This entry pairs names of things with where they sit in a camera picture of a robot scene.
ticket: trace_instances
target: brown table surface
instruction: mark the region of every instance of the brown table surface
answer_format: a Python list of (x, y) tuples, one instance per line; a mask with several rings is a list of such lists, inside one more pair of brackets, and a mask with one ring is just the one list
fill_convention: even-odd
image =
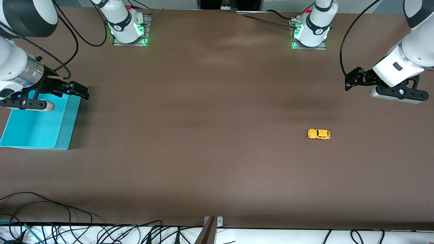
[[(93, 9), (65, 12), (91, 42), (102, 39)], [(412, 105), (344, 91), (339, 47), (355, 17), (336, 16), (327, 51), (292, 50), (287, 29), (219, 10), (164, 10), (147, 47), (80, 41), (68, 67), (91, 95), (70, 150), (0, 148), (0, 193), (35, 191), (104, 223), (223, 215), (232, 227), (432, 229), (434, 98)], [(400, 15), (362, 17), (345, 45), (347, 72), (371, 68), (408, 32)], [(75, 48), (61, 23), (33, 40), (62, 60)], [(419, 88), (434, 94), (433, 78), (423, 73)], [(0, 132), (9, 112), (0, 109)], [(309, 140), (309, 128), (333, 138)], [(22, 220), (67, 221), (46, 204), (26, 212)]]

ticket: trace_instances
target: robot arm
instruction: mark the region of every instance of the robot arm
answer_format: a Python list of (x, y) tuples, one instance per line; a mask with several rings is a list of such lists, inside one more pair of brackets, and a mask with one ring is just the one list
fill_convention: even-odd
[(108, 20), (113, 36), (121, 43), (132, 43), (144, 35), (143, 14), (126, 8), (122, 0), (92, 0)]
[[(57, 21), (52, 0), (0, 0), (0, 106), (51, 111), (53, 103), (38, 100), (40, 93), (89, 97), (86, 87), (57, 79), (58, 74), (43, 65), (42, 58), (35, 58), (13, 43), (13, 38), (17, 38), (14, 33), (50, 36)], [(30, 91), (35, 91), (32, 98)]]
[[(405, 0), (404, 13), (411, 32), (371, 70), (351, 71), (345, 78), (345, 90), (377, 85), (371, 89), (372, 97), (409, 103), (428, 99), (428, 93), (417, 90), (417, 85), (419, 74), (434, 66), (434, 1)], [(412, 88), (407, 87), (409, 82), (413, 82)]]
[(338, 12), (335, 0), (316, 0), (311, 12), (305, 12), (297, 19), (302, 19), (302, 27), (294, 38), (308, 47), (319, 46), (330, 30), (330, 23)]

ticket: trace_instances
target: teal plastic bin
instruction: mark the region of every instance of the teal plastic bin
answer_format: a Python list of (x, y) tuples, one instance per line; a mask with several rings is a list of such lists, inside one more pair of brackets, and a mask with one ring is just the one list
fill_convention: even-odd
[(12, 109), (0, 146), (20, 149), (67, 150), (81, 98), (40, 94), (55, 104), (51, 112)]

